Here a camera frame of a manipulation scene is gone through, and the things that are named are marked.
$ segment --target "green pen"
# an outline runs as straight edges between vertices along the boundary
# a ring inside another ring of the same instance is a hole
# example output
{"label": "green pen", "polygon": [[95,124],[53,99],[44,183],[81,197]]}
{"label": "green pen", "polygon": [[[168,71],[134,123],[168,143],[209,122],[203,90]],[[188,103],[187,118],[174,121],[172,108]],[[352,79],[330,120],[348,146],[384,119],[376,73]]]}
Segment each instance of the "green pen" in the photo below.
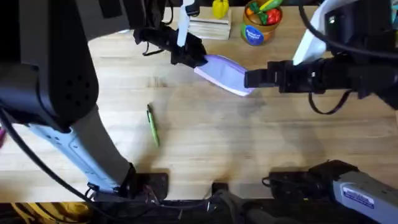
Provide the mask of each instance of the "green pen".
{"label": "green pen", "polygon": [[159,137],[158,137],[157,131],[156,131],[153,110],[150,107],[150,105],[147,105],[147,116],[148,116],[148,121],[149,121],[149,124],[150,124],[150,129],[152,131],[152,136],[154,137],[156,146],[159,147],[160,146]]}

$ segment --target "wooden block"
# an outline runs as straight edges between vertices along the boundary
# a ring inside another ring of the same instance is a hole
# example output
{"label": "wooden block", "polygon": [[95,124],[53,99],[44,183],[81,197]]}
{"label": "wooden block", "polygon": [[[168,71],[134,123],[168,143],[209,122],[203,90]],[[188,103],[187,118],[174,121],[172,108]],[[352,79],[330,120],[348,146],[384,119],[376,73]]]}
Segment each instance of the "wooden block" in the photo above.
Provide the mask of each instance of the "wooden block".
{"label": "wooden block", "polygon": [[198,17],[191,17],[189,32],[202,39],[228,40],[231,31],[232,10],[222,19],[216,19],[211,7],[201,7]]}

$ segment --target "white label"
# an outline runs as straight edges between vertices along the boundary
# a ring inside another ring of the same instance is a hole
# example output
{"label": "white label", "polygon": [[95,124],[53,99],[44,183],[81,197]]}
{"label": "white label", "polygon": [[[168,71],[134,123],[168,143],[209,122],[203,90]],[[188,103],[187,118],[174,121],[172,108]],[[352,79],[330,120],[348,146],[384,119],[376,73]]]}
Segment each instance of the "white label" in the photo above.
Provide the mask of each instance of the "white label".
{"label": "white label", "polygon": [[343,187],[343,195],[351,200],[354,200],[371,209],[374,209],[374,200],[371,197],[361,194],[355,190],[351,190],[347,187]]}

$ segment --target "wooden tabletop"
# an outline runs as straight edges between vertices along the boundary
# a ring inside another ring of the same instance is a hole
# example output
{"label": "wooden tabletop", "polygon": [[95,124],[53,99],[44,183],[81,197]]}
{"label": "wooden tabletop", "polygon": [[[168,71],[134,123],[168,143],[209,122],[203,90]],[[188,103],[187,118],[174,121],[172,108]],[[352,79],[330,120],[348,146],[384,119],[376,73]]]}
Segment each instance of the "wooden tabletop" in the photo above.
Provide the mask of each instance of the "wooden tabletop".
{"label": "wooden tabletop", "polygon": [[[292,59],[304,33],[296,7],[284,18],[272,42],[251,47],[240,37],[242,8],[233,8],[229,40],[204,40],[219,54],[248,69]],[[310,15],[315,10],[308,7]],[[270,197],[261,178],[271,169],[311,166],[340,159],[380,181],[398,187],[398,128],[395,111],[379,98],[350,96],[336,114],[313,112],[306,94],[281,95],[277,88],[242,98],[212,85],[191,68],[171,65],[163,52],[143,57],[146,44],[131,33],[90,42],[99,79],[99,112],[123,156],[138,172],[166,171],[168,199],[200,199],[214,180],[230,183],[242,197]],[[334,107],[342,91],[316,96],[319,108]],[[152,103],[161,148],[156,148],[146,117]],[[57,174],[81,192],[85,176],[49,143],[17,130]],[[47,177],[7,139],[0,149],[0,202],[71,201],[77,198]]]}

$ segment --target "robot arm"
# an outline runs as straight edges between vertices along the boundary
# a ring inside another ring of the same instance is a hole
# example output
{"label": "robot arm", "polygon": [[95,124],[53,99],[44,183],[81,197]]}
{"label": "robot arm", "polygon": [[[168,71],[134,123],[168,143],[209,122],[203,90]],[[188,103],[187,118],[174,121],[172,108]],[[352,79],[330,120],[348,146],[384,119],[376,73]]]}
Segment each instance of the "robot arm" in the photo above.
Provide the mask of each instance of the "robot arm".
{"label": "robot arm", "polygon": [[87,42],[134,29],[172,53],[172,63],[206,63],[201,40],[162,23],[165,0],[19,0],[0,2],[0,105],[13,123],[51,142],[88,178],[95,200],[162,200],[167,174],[137,174],[118,152],[98,114],[98,80]]}
{"label": "robot arm", "polygon": [[398,190],[345,162],[328,161],[308,172],[270,172],[266,180],[277,200],[329,200],[383,224],[398,218]]}
{"label": "robot arm", "polygon": [[[327,0],[315,12],[313,26],[329,40],[368,52],[396,52],[396,35],[391,23],[390,0]],[[325,50],[332,58],[320,58]],[[358,54],[327,45],[308,30],[294,60],[268,62],[267,69],[248,71],[245,87],[278,86],[280,93],[308,93],[310,106],[321,114],[335,113],[348,94],[358,93],[363,99],[375,94],[398,110],[398,67],[396,60],[375,54]],[[320,112],[312,93],[347,90],[340,103],[330,112]]]}

